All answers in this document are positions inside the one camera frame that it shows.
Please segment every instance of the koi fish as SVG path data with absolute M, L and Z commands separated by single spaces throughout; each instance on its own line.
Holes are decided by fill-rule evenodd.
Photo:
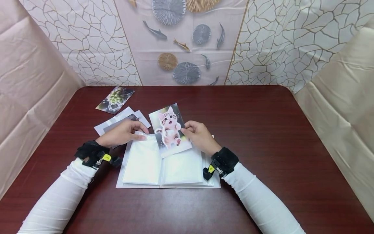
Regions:
M 209 70 L 209 68 L 210 68 L 210 60 L 208 59 L 207 56 L 205 56 L 203 54 L 201 54 L 201 55 L 205 57 L 205 66 L 206 66 L 206 69 Z
M 213 82 L 211 84 L 208 84 L 208 85 L 215 85 L 215 84 L 217 84 L 218 78 L 219 78 L 219 76 L 217 76 L 217 78 L 215 79 L 215 82 Z
M 137 2 L 136 0 L 129 0 L 130 4 L 133 6 L 133 7 L 137 7 Z
M 184 49 L 187 52 L 190 52 L 190 48 L 187 47 L 186 43 L 182 44 L 177 42 L 177 40 L 174 38 L 174 43 L 176 43 L 178 46 L 180 46 L 182 49 Z
M 221 32 L 221 36 L 219 39 L 217 39 L 217 49 L 220 49 L 222 43 L 224 43 L 224 38 L 225 38 L 225 30 L 223 29 L 223 26 L 222 24 L 220 23 L 220 26 L 221 26 L 221 29 L 222 29 L 222 32 Z
M 166 40 L 168 37 L 163 34 L 161 32 L 161 30 L 159 29 L 158 31 L 157 30 L 154 30 L 154 29 L 151 29 L 150 27 L 148 27 L 148 24 L 145 20 L 143 20 L 143 23 L 144 25 L 147 27 L 147 29 L 153 34 L 155 35 L 158 39 L 161 39 L 161 40 Z

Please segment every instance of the kitten's ear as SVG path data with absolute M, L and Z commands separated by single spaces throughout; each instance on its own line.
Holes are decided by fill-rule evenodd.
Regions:
M 172 108 L 171 106 L 169 107 L 168 112 L 169 112 L 169 114 L 171 114 L 171 115 L 174 114 L 173 108 Z
M 159 116 L 160 120 L 163 120 L 163 118 L 164 118 L 164 114 L 163 113 L 159 113 L 158 116 Z

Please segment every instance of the white sleeve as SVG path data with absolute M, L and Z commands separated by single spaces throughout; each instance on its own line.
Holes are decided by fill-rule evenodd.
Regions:
M 305 234 L 283 202 L 241 163 L 223 178 L 263 234 Z
M 71 162 L 34 205 L 18 233 L 62 233 L 95 173 L 79 158 Z

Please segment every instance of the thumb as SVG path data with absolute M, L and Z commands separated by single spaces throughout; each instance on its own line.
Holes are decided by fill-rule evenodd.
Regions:
M 131 134 L 131 140 L 145 140 L 145 136 L 137 135 L 137 134 Z
M 191 139 L 193 136 L 194 136 L 194 133 L 191 132 L 190 130 L 188 129 L 185 129 L 185 128 L 181 128 L 181 132 L 189 139 Z

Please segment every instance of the black wrist strap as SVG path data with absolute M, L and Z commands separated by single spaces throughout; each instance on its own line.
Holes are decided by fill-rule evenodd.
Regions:
M 77 149 L 75 157 L 82 160 L 88 157 L 87 161 L 82 162 L 87 167 L 98 168 L 102 161 L 108 161 L 112 166 L 118 167 L 122 164 L 122 159 L 109 155 L 109 148 L 99 145 L 96 141 L 91 140 L 84 143 Z
M 239 162 L 237 156 L 228 148 L 223 147 L 219 152 L 215 153 L 212 157 L 212 163 L 209 168 L 203 169 L 203 176 L 205 180 L 212 178 L 214 171 L 224 177 L 234 171 L 235 165 Z

